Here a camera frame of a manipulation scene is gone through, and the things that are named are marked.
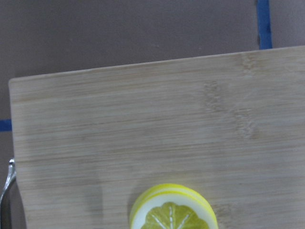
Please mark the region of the lemon slice on board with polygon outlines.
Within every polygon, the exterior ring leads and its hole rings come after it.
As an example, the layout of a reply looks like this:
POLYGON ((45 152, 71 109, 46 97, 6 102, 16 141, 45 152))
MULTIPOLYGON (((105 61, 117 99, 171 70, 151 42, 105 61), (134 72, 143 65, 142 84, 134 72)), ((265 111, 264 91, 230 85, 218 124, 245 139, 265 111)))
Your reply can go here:
POLYGON ((129 217, 131 229, 217 229, 216 215, 198 192, 178 184, 159 184, 143 192, 129 217))

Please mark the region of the bamboo cutting board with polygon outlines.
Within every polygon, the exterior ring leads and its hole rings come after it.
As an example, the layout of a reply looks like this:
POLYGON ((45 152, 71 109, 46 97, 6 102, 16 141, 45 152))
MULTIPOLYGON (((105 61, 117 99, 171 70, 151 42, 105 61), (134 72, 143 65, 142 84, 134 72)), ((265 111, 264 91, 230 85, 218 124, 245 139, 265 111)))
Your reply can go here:
POLYGON ((303 46, 11 79, 30 229, 126 229, 176 183, 222 229, 305 226, 303 46))

